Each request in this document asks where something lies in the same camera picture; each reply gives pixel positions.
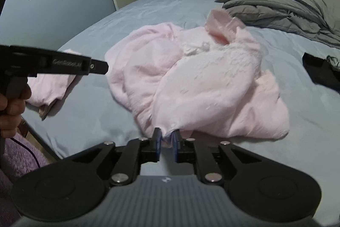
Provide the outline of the person's left hand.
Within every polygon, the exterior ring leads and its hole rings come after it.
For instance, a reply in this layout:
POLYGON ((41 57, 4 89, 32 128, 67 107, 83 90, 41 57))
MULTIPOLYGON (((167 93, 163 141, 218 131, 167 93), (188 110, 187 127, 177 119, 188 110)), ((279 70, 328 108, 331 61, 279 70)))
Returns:
POLYGON ((12 138, 17 133, 18 126, 21 122, 21 115, 25 111, 25 101, 31 97, 31 88, 26 84, 21 91, 18 99, 8 100, 1 94, 1 137, 12 138))

